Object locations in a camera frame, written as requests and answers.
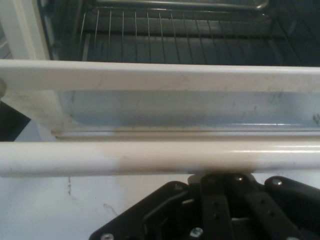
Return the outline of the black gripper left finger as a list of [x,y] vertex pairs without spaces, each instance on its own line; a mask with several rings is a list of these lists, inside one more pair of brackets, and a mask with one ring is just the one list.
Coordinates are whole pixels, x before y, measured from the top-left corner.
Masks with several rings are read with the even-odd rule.
[[170,181],[93,232],[91,240],[230,240],[222,174]]

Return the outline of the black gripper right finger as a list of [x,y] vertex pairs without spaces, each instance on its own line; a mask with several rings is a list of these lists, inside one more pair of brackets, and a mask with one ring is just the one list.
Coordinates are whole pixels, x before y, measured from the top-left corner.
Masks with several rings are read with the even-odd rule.
[[251,174],[228,175],[226,192],[237,240],[318,240],[319,189],[272,176],[260,184]]

